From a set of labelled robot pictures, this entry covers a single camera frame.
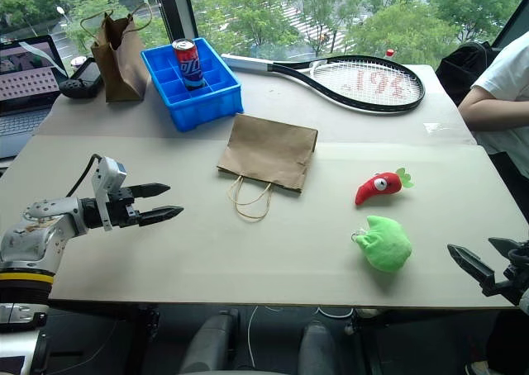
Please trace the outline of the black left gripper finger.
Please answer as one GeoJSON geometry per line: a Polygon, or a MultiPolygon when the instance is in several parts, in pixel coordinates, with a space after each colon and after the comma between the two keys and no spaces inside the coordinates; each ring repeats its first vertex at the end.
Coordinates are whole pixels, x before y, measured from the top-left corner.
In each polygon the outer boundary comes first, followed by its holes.
{"type": "Polygon", "coordinates": [[[146,183],[130,186],[134,198],[155,197],[170,190],[170,186],[163,183],[146,183]]]}
{"type": "Polygon", "coordinates": [[[143,212],[139,215],[138,226],[153,225],[155,223],[168,221],[184,210],[181,206],[162,206],[143,212]]]}

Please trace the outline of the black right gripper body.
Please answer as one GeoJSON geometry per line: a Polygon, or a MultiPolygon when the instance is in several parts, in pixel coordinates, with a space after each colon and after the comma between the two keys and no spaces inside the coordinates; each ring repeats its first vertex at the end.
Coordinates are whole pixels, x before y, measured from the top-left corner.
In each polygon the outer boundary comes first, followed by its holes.
{"type": "Polygon", "coordinates": [[[482,288],[486,297],[500,295],[514,306],[528,305],[528,243],[519,243],[517,257],[509,260],[508,267],[503,271],[507,279],[496,283],[491,288],[482,288]]]}

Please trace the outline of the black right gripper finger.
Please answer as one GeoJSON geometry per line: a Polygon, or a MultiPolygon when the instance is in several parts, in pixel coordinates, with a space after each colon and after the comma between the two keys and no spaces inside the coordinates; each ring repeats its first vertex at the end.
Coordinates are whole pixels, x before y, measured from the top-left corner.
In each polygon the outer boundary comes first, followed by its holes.
{"type": "Polygon", "coordinates": [[[481,287],[491,288],[495,284],[495,272],[480,257],[465,247],[448,244],[450,256],[481,287]]]}
{"type": "Polygon", "coordinates": [[[517,257],[519,243],[515,240],[499,237],[490,237],[488,242],[505,258],[514,260],[517,257]]]}

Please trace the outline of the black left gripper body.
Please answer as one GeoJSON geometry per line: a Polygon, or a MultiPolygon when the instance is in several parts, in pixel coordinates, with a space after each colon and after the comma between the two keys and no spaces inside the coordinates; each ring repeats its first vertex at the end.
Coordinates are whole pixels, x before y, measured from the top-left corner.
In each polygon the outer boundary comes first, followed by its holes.
{"type": "Polygon", "coordinates": [[[132,206],[139,193],[138,187],[122,187],[116,192],[108,193],[107,211],[112,226],[128,227],[139,224],[140,213],[132,206]]]}

